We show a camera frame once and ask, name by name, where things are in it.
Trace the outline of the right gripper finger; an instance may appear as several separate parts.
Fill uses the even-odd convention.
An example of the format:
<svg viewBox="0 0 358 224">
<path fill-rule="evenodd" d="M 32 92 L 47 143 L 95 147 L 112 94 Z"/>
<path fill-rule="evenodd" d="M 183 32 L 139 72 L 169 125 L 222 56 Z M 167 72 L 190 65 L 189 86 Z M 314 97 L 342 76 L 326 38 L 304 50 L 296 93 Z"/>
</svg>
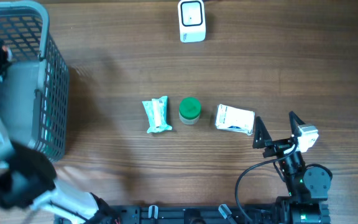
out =
<svg viewBox="0 0 358 224">
<path fill-rule="evenodd" d="M 298 137 L 301 136 L 301 131 L 299 130 L 299 127 L 305 124 L 304 121 L 302 121 L 294 111 L 289 112 L 289 120 L 290 120 L 290 127 L 291 127 L 291 133 Z"/>
<path fill-rule="evenodd" d="M 255 119 L 255 133 L 253 148 L 266 148 L 272 145 L 272 138 L 267 131 L 264 122 L 260 116 Z"/>
</svg>

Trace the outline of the white blue tissue packet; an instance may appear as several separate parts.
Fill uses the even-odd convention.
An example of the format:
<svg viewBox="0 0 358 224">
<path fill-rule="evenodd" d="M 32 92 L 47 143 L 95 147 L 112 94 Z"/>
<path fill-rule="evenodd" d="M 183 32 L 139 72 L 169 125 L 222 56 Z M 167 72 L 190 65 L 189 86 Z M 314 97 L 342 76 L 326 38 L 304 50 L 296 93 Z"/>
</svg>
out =
<svg viewBox="0 0 358 224">
<path fill-rule="evenodd" d="M 217 129 L 253 134 L 255 113 L 249 110 L 234 108 L 227 105 L 218 105 L 215 126 Z"/>
</svg>

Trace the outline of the green lid jar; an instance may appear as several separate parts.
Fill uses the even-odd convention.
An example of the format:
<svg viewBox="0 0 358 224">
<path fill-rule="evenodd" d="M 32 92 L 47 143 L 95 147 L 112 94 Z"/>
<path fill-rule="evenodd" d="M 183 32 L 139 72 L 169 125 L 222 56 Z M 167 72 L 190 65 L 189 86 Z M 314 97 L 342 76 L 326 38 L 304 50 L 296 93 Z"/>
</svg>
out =
<svg viewBox="0 0 358 224">
<path fill-rule="evenodd" d="M 198 122 L 201 114 L 201 103 L 198 99 L 188 97 L 182 99 L 179 107 L 180 120 L 187 125 Z"/>
</svg>

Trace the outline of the mint green wipes packet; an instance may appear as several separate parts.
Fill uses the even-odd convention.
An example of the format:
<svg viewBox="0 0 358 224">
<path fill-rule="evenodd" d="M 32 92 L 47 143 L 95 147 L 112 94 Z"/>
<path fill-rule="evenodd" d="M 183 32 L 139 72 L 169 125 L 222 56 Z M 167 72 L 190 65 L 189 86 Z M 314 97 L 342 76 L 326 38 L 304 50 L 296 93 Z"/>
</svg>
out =
<svg viewBox="0 0 358 224">
<path fill-rule="evenodd" d="M 162 133 L 173 128 L 167 123 L 168 96 L 142 102 L 149 121 L 147 133 Z"/>
</svg>

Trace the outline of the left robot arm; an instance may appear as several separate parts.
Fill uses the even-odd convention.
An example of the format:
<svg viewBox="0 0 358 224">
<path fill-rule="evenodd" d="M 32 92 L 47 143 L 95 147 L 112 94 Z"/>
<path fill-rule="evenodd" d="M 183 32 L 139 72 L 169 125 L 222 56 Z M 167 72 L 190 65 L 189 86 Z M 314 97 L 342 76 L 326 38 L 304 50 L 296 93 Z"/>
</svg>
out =
<svg viewBox="0 0 358 224">
<path fill-rule="evenodd" d="M 0 40 L 0 76 L 12 58 Z M 52 163 L 41 152 L 12 141 L 0 118 L 0 207 L 46 210 L 60 223 L 120 223 L 103 199 L 59 180 Z"/>
</svg>

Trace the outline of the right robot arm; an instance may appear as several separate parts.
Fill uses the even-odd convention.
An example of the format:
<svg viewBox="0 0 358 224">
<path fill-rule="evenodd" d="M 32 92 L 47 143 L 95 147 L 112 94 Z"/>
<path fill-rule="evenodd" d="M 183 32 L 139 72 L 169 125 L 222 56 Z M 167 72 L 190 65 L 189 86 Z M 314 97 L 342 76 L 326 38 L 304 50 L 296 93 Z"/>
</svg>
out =
<svg viewBox="0 0 358 224">
<path fill-rule="evenodd" d="M 329 223 L 328 190 L 332 172 L 319 164 L 305 164 L 302 154 L 311 148 L 319 137 L 312 124 L 304 123 L 294 112 L 289 113 L 291 136 L 273 140 L 262 118 L 255 119 L 254 149 L 264 149 L 265 158 L 278 159 L 273 163 L 288 196 L 277 197 L 271 204 L 247 205 L 254 223 Z"/>
</svg>

